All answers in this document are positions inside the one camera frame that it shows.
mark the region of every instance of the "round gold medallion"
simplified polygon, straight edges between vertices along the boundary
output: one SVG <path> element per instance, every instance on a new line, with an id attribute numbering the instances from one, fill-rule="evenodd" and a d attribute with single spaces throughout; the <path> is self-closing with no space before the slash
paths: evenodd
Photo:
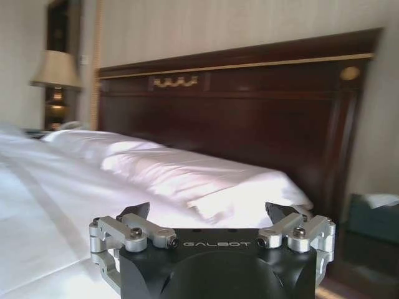
<path id="1" fill-rule="evenodd" d="M 353 80 L 360 74 L 360 70 L 357 67 L 346 67 L 341 71 L 340 77 L 342 80 Z"/>

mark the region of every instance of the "bedding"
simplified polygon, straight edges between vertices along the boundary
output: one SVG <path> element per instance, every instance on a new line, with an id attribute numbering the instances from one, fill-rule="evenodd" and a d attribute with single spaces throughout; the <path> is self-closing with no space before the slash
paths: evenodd
<path id="1" fill-rule="evenodd" d="M 0 182 L 0 297 L 6 299 L 118 298 L 89 260 L 88 224 L 127 206 L 150 202 L 148 219 L 168 227 L 271 225 L 265 212 L 205 222 L 190 209 L 21 136 L 0 134 Z"/>
<path id="2" fill-rule="evenodd" d="M 100 167 L 107 156 L 125 150 L 161 148 L 163 145 L 111 132 L 88 130 L 55 131 L 42 138 L 53 147 Z"/>
<path id="3" fill-rule="evenodd" d="M 102 169 L 144 186 L 209 221 L 245 210 L 259 215 L 265 203 L 312 208 L 305 194 L 273 169 L 241 164 L 174 148 L 130 150 L 104 159 Z"/>

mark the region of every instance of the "silver metal bracket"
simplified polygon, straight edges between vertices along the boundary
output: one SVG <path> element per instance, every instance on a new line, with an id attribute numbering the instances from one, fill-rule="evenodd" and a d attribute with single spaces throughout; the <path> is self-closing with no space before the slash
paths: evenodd
<path id="1" fill-rule="evenodd" d="M 278 248 L 287 237 L 287 246 L 296 252 L 317 252 L 316 286 L 323 280 L 327 264 L 334 260 L 335 224 L 327 217 L 315 216 L 305 222 L 300 214 L 292 213 L 272 227 L 259 230 L 258 246 Z"/>
<path id="2" fill-rule="evenodd" d="M 120 273 L 115 266 L 114 253 L 124 245 L 129 252 L 141 252 L 147 248 L 147 238 L 158 248 L 175 248 L 178 239 L 173 229 L 160 227 L 135 214 L 127 214 L 118 220 L 110 216 L 95 218 L 89 225 L 90 253 L 92 261 L 101 269 L 103 279 L 120 295 Z"/>

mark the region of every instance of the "gold trim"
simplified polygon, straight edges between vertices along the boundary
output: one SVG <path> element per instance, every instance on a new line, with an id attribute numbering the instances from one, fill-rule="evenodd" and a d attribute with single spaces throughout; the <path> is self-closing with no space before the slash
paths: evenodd
<path id="1" fill-rule="evenodd" d="M 357 67 L 346 67 L 341 71 L 340 77 L 342 80 L 348 81 L 356 79 L 360 75 L 360 70 Z"/>
<path id="2" fill-rule="evenodd" d="M 165 88 L 165 87 L 177 87 L 184 86 L 190 87 L 198 83 L 198 76 L 191 76 L 191 80 L 186 82 L 184 77 L 178 77 L 176 82 L 173 82 L 171 78 L 165 78 L 165 82 L 161 83 L 161 79 L 154 79 L 153 86 Z"/>
<path id="3" fill-rule="evenodd" d="M 99 118 L 99 89 L 100 89 L 100 39 L 102 33 L 103 0 L 97 0 L 93 48 L 93 89 L 90 99 L 90 127 L 96 130 Z"/>
<path id="4" fill-rule="evenodd" d="M 309 64 L 309 63 L 314 63 L 314 62 L 367 59 L 367 58 L 373 58 L 373 57 L 374 57 L 373 53 L 364 53 L 364 54 L 327 56 L 327 57 L 317 57 L 317 58 L 307 58 L 307 59 L 255 62 L 253 64 L 233 64 L 233 65 L 220 65 L 217 67 L 197 67 L 194 69 L 164 70 L 162 72 L 148 72 L 148 73 L 139 73 L 139 74 L 104 76 L 104 77 L 99 77 L 99 79 L 129 78 L 129 77 L 148 76 L 148 75 L 175 74 L 175 73 L 183 73 L 183 72 L 184 73 L 185 72 L 200 72 L 200 71 L 205 71 L 205 70 L 243 69 L 243 68 L 248 68 L 248 67 L 266 67 L 266 66 L 273 66 L 273 65 Z"/>

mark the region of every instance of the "dark wood headboard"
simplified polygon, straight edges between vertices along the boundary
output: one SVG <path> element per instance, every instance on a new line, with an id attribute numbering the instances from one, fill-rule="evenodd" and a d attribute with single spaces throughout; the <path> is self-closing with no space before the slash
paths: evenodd
<path id="1" fill-rule="evenodd" d="M 280 169 L 337 221 L 380 32 L 100 69 L 98 128 Z"/>

